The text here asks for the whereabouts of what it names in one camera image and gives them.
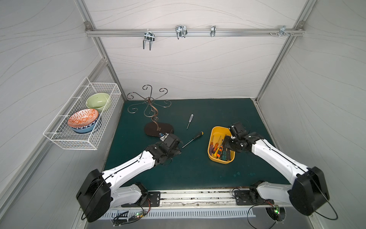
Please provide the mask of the black yellow large screwdriver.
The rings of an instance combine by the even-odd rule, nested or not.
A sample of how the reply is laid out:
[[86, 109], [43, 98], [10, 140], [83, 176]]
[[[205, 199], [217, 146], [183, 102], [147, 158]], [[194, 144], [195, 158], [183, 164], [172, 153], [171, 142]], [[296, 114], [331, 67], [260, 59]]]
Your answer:
[[182, 148], [185, 148], [188, 146], [191, 142], [197, 140], [198, 138], [202, 137], [204, 135], [204, 132], [199, 132], [197, 135], [195, 135], [188, 143], [186, 143]]

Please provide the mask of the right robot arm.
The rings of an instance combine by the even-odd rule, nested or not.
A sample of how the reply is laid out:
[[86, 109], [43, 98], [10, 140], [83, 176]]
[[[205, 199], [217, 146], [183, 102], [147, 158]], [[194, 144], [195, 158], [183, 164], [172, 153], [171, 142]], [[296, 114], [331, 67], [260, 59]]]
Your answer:
[[247, 151], [262, 158], [289, 182], [287, 185], [258, 181], [250, 186], [248, 197], [255, 204], [266, 200], [291, 204], [298, 212], [310, 216], [324, 204], [330, 196], [323, 171], [310, 168], [290, 158], [271, 145], [256, 132], [248, 132], [237, 122], [229, 126], [230, 136], [225, 137], [224, 146], [234, 152]]

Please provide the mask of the orange black screwdriver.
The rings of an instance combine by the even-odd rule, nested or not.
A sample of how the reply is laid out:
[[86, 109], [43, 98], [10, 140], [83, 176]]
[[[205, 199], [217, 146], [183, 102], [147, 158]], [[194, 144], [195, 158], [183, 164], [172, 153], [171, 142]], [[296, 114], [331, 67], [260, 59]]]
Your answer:
[[218, 159], [220, 159], [220, 160], [221, 160], [221, 155], [222, 155], [224, 146], [225, 146], [225, 140], [222, 141], [222, 143], [220, 145], [220, 148], [219, 148], [219, 151], [218, 151]]

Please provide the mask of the yellow plastic storage tray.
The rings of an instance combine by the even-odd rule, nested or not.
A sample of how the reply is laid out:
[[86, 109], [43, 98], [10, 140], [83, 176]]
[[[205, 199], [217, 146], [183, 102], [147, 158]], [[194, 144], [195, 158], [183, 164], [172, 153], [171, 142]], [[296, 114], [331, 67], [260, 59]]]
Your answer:
[[216, 126], [211, 130], [207, 148], [210, 160], [225, 165], [234, 161], [235, 152], [228, 147], [228, 141], [231, 139], [231, 136], [230, 130], [225, 127]]

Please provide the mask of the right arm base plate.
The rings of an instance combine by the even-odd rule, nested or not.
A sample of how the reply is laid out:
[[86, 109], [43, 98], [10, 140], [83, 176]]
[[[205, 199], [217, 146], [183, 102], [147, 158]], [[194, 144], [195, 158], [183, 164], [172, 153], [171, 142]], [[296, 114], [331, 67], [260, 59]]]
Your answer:
[[237, 206], [255, 205], [253, 194], [250, 190], [233, 189], [232, 196]]

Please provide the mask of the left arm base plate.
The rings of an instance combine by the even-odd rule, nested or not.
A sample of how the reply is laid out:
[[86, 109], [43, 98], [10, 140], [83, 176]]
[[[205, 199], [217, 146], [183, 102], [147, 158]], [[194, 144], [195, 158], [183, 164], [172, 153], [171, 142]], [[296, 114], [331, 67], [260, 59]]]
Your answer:
[[161, 193], [159, 191], [148, 191], [133, 204], [124, 204], [121, 207], [159, 207], [161, 200]]

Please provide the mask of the yellow handled screwdriver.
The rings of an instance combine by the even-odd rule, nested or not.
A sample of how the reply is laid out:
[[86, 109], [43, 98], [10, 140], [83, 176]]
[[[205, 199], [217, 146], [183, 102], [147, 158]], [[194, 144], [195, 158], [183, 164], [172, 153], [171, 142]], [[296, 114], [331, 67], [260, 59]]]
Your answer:
[[220, 144], [217, 142], [213, 148], [212, 157], [218, 158], [218, 151], [220, 148]]

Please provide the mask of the green black screwdriver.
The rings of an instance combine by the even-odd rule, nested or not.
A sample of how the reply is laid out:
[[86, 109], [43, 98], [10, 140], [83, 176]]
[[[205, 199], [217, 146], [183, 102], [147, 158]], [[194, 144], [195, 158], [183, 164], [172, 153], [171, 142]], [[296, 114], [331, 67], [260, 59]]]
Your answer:
[[223, 149], [222, 155], [221, 155], [221, 159], [223, 161], [227, 161], [227, 149]]

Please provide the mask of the small grey clear screwdriver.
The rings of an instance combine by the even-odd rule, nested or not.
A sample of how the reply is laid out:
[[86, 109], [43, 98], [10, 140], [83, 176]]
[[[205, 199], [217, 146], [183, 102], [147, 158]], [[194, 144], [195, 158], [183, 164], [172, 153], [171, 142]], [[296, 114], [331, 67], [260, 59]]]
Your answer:
[[188, 124], [187, 124], [186, 129], [188, 129], [188, 128], [189, 128], [189, 126], [190, 126], [190, 124], [191, 124], [191, 122], [192, 122], [192, 120], [193, 120], [193, 117], [194, 117], [194, 114], [191, 114], [191, 115], [190, 115], [190, 117], [189, 117], [189, 121], [188, 121]]

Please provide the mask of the black yellow-capped screwdriver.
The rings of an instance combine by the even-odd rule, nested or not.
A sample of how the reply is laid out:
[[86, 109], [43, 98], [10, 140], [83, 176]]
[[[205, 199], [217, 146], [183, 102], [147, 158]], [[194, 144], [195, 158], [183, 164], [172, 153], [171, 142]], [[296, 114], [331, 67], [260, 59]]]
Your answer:
[[226, 151], [226, 160], [227, 161], [231, 160], [231, 151], [229, 149], [227, 149], [227, 151]]

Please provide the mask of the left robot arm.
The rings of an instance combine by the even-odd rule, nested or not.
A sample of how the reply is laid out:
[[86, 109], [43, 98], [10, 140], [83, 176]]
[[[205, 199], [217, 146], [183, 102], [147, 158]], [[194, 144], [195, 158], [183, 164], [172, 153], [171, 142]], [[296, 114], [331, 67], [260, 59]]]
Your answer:
[[146, 189], [137, 184], [124, 188], [122, 185], [181, 154], [180, 143], [182, 141], [176, 135], [166, 134], [161, 141], [147, 146], [142, 153], [113, 169], [89, 172], [76, 194], [84, 218], [94, 222], [110, 208], [137, 203], [147, 193]]

